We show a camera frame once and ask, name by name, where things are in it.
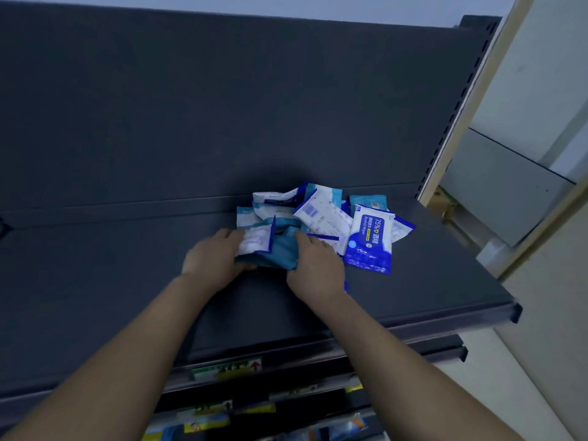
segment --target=gray panel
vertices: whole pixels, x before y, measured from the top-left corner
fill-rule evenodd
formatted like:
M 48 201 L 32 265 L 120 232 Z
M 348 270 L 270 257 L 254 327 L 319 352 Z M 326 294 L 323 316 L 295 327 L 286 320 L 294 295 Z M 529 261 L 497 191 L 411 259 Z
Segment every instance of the gray panel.
M 0 210 L 421 183 L 496 21 L 0 3 Z
M 441 186 L 512 247 L 573 184 L 467 129 Z
M 417 201 L 391 199 L 389 207 L 417 226 L 394 244 L 392 274 L 346 268 L 349 294 L 372 316 L 394 326 L 512 303 Z M 0 244 L 0 392 L 62 380 L 179 273 L 192 244 L 234 220 L 214 213 L 9 233 Z M 186 360 L 194 362 L 327 332 L 290 293 L 284 271 L 263 269 L 215 296 L 191 334 Z
M 418 184 L 412 183 L 394 184 L 391 186 L 352 187 L 344 189 L 344 192 L 345 197 L 347 197 L 350 194 L 369 194 L 375 190 L 381 191 L 385 189 L 388 198 L 407 198 L 415 194 L 418 186 Z M 59 224 L 96 223 L 199 213 L 233 212 L 237 206 L 251 206 L 251 195 L 115 203 L 96 206 L 51 207 L 48 209 L 7 210 L 2 213 L 2 217 L 11 227 L 24 229 Z

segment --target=person's right hand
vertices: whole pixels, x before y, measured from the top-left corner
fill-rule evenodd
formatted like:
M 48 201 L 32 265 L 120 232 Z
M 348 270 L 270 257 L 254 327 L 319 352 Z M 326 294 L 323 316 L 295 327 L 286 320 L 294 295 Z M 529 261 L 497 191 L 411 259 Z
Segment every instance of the person's right hand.
M 308 306 L 345 294 L 343 261 L 333 247 L 296 231 L 298 266 L 288 271 L 288 286 Z

